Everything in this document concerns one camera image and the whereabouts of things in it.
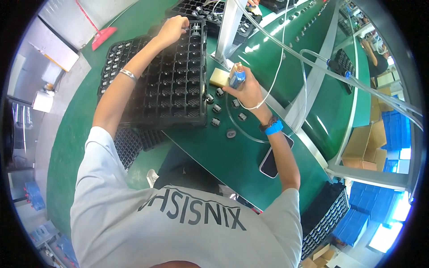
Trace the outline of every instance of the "yellow sponge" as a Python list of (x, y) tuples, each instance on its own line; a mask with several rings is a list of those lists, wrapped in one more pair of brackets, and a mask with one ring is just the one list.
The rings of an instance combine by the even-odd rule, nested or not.
[(220, 88), (223, 88), (224, 86), (228, 85), (229, 76), (230, 76), (229, 72), (215, 68), (210, 77), (210, 83)]

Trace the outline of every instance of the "man's right hand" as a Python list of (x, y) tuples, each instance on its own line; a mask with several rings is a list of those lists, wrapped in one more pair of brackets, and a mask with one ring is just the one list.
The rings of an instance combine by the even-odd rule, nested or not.
[[(243, 84), (237, 90), (228, 86), (223, 87), (223, 90), (239, 99), (246, 108), (253, 108), (263, 101), (261, 86), (250, 69), (245, 66), (243, 68), (246, 73), (246, 80)], [(262, 125), (267, 125), (272, 116), (271, 110), (265, 103), (259, 108), (251, 109), (250, 112), (259, 119)]]
[(259, 5), (259, 0), (247, 0), (247, 6), (257, 6)]
[(164, 23), (160, 32), (154, 39), (157, 40), (161, 48), (164, 49), (179, 40), (180, 36), (186, 33), (185, 27), (189, 27), (188, 18), (177, 15)]

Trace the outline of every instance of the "circular metal part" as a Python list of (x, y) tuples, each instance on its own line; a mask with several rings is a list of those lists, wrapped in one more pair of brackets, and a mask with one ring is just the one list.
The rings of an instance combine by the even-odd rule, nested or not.
[(222, 97), (224, 95), (224, 91), (220, 87), (218, 87), (216, 89), (216, 95)]
[(237, 135), (237, 132), (233, 130), (232, 128), (227, 129), (227, 138), (231, 139), (234, 138)]
[(219, 125), (221, 124), (221, 121), (219, 120), (219, 118), (213, 117), (213, 118), (211, 119), (211, 124), (212, 124), (213, 126), (219, 126)]
[(211, 110), (215, 113), (220, 113), (222, 108), (219, 106), (219, 104), (215, 104), (215, 105), (213, 105)]
[(239, 119), (240, 119), (241, 121), (245, 121), (245, 120), (246, 120), (246, 118), (247, 118), (247, 115), (245, 115), (244, 113), (239, 113)]
[(207, 94), (206, 97), (205, 97), (205, 100), (207, 101), (207, 104), (212, 104), (215, 101), (214, 98), (215, 97), (213, 97), (213, 95)]
[(233, 105), (234, 108), (240, 107), (240, 103), (239, 103), (238, 99), (235, 99), (235, 100), (231, 101), (231, 103), (232, 103), (232, 105)]

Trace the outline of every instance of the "white shoe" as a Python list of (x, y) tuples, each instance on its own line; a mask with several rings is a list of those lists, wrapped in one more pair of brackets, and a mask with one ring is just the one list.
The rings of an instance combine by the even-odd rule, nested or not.
[(153, 169), (150, 169), (146, 177), (148, 179), (150, 187), (153, 188), (155, 181), (159, 178), (158, 174)]

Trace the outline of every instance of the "metal post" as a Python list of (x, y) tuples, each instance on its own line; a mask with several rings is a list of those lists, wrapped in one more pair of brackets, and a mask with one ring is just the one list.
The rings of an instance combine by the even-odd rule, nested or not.
[[(247, 0), (240, 0), (245, 6)], [(222, 15), (221, 31), (219, 32), (218, 45), (216, 47), (215, 59), (223, 63), (228, 53), (233, 48), (233, 41), (236, 36), (243, 12), (239, 10), (234, 0), (226, 0), (224, 14)]]
[(400, 191), (410, 191), (408, 184), (408, 174), (380, 172), (366, 169), (355, 169), (346, 166), (333, 165), (329, 163), (325, 169), (327, 173), (340, 178), (347, 178), (352, 181), (358, 181), (365, 184), (381, 186)]

